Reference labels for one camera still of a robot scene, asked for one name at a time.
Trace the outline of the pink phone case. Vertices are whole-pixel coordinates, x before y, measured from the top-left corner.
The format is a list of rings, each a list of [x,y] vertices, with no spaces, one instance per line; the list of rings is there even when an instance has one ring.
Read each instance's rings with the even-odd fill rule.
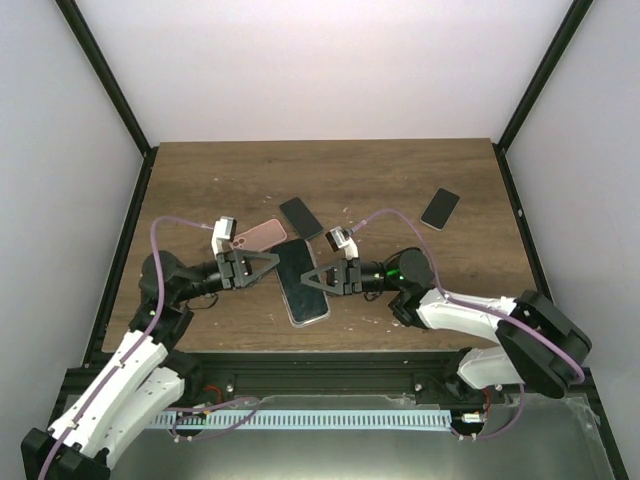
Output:
[[[245,232],[236,234],[231,247],[233,249],[263,252],[284,243],[287,233],[275,218],[265,221]]]

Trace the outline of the teal-edged black phone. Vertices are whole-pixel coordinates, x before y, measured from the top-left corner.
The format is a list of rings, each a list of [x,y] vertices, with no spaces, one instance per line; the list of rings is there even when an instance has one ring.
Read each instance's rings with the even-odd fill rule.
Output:
[[[280,204],[279,210],[299,237],[310,240],[323,232],[322,224],[299,197]]]

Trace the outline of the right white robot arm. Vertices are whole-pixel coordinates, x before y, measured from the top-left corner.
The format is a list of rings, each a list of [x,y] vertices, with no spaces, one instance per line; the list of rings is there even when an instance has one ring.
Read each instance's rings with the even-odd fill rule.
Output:
[[[583,363],[592,342],[546,296],[526,290],[516,298],[486,298],[440,290],[418,248],[385,262],[341,258],[303,273],[301,282],[333,296],[392,292],[388,307],[402,325],[491,342],[489,348],[459,352],[444,378],[445,393],[455,402],[497,385],[523,385],[560,399],[586,378]]]

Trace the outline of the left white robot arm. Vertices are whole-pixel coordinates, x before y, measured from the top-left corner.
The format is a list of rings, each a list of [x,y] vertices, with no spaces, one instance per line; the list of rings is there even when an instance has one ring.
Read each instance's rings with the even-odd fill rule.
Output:
[[[248,288],[279,264],[274,253],[231,250],[197,266],[168,251],[143,263],[141,304],[116,352],[47,429],[21,442],[29,479],[107,479],[151,421],[204,392],[199,362],[176,345],[194,316],[188,301]]]

